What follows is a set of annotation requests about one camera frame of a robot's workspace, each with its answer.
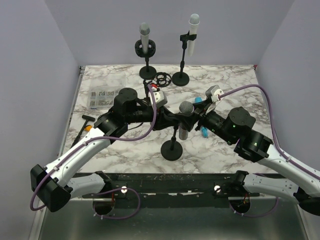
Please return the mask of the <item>blue microphone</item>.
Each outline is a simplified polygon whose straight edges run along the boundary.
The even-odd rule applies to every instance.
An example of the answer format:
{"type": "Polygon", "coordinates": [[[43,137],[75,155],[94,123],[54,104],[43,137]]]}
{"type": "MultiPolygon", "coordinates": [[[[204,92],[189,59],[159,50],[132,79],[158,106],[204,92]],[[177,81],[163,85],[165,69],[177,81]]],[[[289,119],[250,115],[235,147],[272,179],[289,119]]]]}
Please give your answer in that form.
{"type": "MultiPolygon", "coordinates": [[[[194,98],[194,103],[197,104],[197,103],[200,103],[202,102],[202,98],[200,96],[197,96],[194,98]]],[[[200,127],[200,133],[201,133],[201,136],[203,138],[208,138],[209,137],[209,133],[208,133],[208,129],[204,126],[204,118],[201,119],[201,127],[200,127]]]]}

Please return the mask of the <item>glitter microphone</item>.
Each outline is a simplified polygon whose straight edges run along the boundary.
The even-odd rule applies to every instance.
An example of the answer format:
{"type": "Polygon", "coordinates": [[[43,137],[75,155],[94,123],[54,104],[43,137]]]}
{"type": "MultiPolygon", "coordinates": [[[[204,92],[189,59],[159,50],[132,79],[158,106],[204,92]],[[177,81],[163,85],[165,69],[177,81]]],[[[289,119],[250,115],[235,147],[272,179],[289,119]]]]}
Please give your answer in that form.
{"type": "MultiPolygon", "coordinates": [[[[189,101],[183,101],[180,105],[179,105],[179,112],[184,114],[184,115],[190,115],[192,114],[194,111],[194,106],[191,102],[189,101]]],[[[185,128],[185,126],[180,123],[179,124],[179,139],[182,141],[185,141],[188,138],[189,135],[189,131],[185,128]]]]}

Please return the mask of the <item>black round-base holder stand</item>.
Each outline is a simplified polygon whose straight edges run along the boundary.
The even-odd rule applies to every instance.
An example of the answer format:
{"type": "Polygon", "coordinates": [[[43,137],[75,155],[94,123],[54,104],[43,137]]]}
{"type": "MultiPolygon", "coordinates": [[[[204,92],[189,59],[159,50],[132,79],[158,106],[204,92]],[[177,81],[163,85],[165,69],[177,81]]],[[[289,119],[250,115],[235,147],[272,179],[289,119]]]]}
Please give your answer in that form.
{"type": "Polygon", "coordinates": [[[175,126],[173,127],[173,135],[170,140],[165,141],[160,149],[162,157],[168,161],[176,161],[183,154],[183,147],[177,141],[176,135],[178,131],[179,135],[179,123],[175,120],[175,126]]]}

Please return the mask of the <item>black tripod shock-mount stand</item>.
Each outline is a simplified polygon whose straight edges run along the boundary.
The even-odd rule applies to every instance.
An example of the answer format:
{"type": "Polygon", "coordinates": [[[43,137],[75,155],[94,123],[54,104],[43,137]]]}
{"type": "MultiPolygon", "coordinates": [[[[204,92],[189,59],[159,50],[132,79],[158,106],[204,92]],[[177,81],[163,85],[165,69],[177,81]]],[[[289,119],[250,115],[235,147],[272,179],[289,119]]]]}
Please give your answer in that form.
{"type": "Polygon", "coordinates": [[[145,97],[147,98],[149,95],[148,85],[152,85],[154,88],[165,88],[168,87],[172,82],[172,77],[170,74],[166,72],[157,72],[153,79],[144,79],[143,86],[145,97]]]}

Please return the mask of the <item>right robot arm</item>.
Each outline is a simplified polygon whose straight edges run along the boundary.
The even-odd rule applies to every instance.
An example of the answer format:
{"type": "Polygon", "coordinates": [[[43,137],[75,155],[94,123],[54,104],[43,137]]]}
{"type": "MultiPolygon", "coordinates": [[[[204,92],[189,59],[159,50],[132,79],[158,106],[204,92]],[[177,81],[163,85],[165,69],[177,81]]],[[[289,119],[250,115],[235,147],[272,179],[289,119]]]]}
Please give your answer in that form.
{"type": "Polygon", "coordinates": [[[234,145],[234,152],[239,157],[282,175],[281,179],[275,179],[245,173],[243,179],[238,178],[230,183],[230,191],[234,195],[263,193],[291,200],[310,214],[320,214],[318,170],[283,151],[274,140],[253,130],[256,119],[243,107],[233,108],[223,118],[207,103],[195,103],[193,106],[193,115],[199,127],[207,128],[228,145],[234,145]]]}

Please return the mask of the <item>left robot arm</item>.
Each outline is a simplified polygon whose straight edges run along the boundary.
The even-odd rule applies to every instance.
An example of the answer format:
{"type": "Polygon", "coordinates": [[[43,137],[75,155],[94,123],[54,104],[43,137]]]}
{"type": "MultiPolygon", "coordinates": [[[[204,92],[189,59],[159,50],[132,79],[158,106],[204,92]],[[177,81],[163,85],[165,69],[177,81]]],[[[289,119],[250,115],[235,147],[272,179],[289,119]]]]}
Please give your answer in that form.
{"type": "Polygon", "coordinates": [[[153,91],[147,85],[148,97],[138,98],[132,88],[123,88],[114,98],[110,110],[101,115],[85,137],[58,159],[42,167],[35,165],[30,171],[32,199],[38,197],[51,212],[62,209],[69,200],[87,194],[104,198],[111,185],[106,177],[93,173],[74,177],[97,153],[116,141],[135,142],[146,138],[151,131],[183,124],[187,130],[194,125],[193,111],[172,113],[164,105],[164,92],[153,91]]]}

